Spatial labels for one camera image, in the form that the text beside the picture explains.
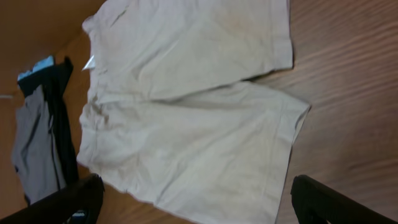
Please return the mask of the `beige shorts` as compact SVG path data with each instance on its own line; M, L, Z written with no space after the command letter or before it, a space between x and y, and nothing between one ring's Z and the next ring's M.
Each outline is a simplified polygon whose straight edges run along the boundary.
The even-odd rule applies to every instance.
M274 223L309 104L252 78L293 66L289 2L106 1L78 162L198 223Z

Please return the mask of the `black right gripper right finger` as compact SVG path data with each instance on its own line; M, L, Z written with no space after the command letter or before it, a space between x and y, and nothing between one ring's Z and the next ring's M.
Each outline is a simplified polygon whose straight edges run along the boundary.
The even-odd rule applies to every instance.
M290 194L300 224L397 224L307 175L294 178Z

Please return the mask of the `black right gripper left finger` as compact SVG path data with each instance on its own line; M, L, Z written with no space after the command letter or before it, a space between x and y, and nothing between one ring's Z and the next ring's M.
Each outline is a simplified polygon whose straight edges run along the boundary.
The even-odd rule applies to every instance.
M103 204L104 183L98 174L88 177L1 219L1 223L65 223L83 211L84 223L96 223Z

